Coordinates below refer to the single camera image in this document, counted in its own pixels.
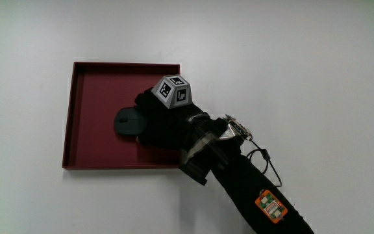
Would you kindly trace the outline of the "person's right hand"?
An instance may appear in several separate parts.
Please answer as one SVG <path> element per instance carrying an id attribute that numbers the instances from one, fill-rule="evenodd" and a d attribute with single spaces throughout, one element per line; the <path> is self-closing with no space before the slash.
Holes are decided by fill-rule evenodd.
<path id="1" fill-rule="evenodd" d="M 165 75 L 152 88 L 138 94 L 136 108 L 147 118 L 138 135 L 143 145 L 188 150 L 197 126 L 210 116 L 193 104 L 191 86 L 181 75 Z"/>

